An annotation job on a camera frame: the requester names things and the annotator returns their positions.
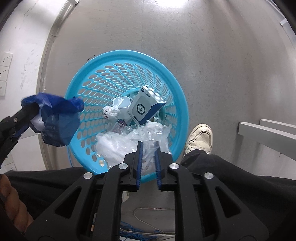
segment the white metal leg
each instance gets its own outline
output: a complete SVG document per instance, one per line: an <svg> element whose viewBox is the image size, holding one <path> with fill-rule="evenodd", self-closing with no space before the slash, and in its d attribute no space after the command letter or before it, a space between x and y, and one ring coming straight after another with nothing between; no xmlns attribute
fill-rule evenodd
<svg viewBox="0 0 296 241"><path fill-rule="evenodd" d="M296 160L296 135L248 122L239 123L239 134Z"/></svg>
<svg viewBox="0 0 296 241"><path fill-rule="evenodd" d="M73 5L76 5L79 3L79 0L68 0L68 2L72 3Z"/></svg>
<svg viewBox="0 0 296 241"><path fill-rule="evenodd" d="M283 122L278 122L278 121L274 121L274 120L266 120L266 119L260 120L260 125L296 135L296 126L295 125L291 125L291 124L287 124L287 123L283 123Z"/></svg>

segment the black pants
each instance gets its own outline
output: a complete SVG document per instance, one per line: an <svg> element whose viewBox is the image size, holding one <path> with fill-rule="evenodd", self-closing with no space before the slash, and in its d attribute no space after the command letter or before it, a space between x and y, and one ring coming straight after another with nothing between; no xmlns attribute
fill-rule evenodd
<svg viewBox="0 0 296 241"><path fill-rule="evenodd" d="M292 236L296 227L296 181L255 176L201 150L185 155L181 165L197 174L216 175L265 224L270 240L296 240ZM7 176L35 219L83 173L83 168L68 168L9 172Z"/></svg>

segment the white shoe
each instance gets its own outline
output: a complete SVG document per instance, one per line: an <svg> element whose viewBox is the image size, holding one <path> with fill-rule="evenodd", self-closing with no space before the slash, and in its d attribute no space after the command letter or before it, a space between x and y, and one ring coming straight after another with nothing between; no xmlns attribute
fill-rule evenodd
<svg viewBox="0 0 296 241"><path fill-rule="evenodd" d="M206 124L199 124L193 129L187 139L184 155L195 149L204 150L206 153L211 154L212 146L212 129Z"/></svg>

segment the perforated basket wall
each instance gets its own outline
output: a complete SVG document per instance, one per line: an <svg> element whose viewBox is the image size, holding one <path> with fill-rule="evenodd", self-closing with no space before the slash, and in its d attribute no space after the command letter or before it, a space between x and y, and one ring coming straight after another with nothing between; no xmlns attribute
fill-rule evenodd
<svg viewBox="0 0 296 241"><path fill-rule="evenodd" d="M107 164L95 150L96 135L106 132L102 117L104 106L112 105L119 96L128 96L143 85L154 88L166 104L161 109L161 123L172 125L168 137L174 161L180 155L188 130L188 107L184 93L171 72L154 58L130 50L101 54L87 62L73 77L65 98L78 96L85 104L80 114L80 127L70 148L83 167L99 174L108 171ZM155 178L142 177L142 182Z"/></svg>

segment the finger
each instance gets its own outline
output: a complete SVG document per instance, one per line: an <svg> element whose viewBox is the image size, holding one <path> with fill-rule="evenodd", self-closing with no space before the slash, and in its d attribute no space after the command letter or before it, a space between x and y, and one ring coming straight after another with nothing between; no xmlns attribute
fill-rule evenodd
<svg viewBox="0 0 296 241"><path fill-rule="evenodd" d="M28 227L30 226L30 224L32 223L32 222L34 222L34 219L32 218L32 216L28 213L28 215L29 215L29 217L28 217L28 223L27 223L27 227L26 227L26 230L25 230L25 232L27 231L27 229L28 229Z"/></svg>
<svg viewBox="0 0 296 241"><path fill-rule="evenodd" d="M27 207L21 201L19 201L19 210L14 220L14 225L20 232L24 232L27 228L29 214Z"/></svg>
<svg viewBox="0 0 296 241"><path fill-rule="evenodd" d="M11 192L11 184L8 177L5 174L1 175L0 192L4 197L7 197Z"/></svg>
<svg viewBox="0 0 296 241"><path fill-rule="evenodd" d="M17 190L13 187L11 188L10 194L7 196L7 200L5 202L5 211L10 218L10 220L14 220L19 211L20 201Z"/></svg>

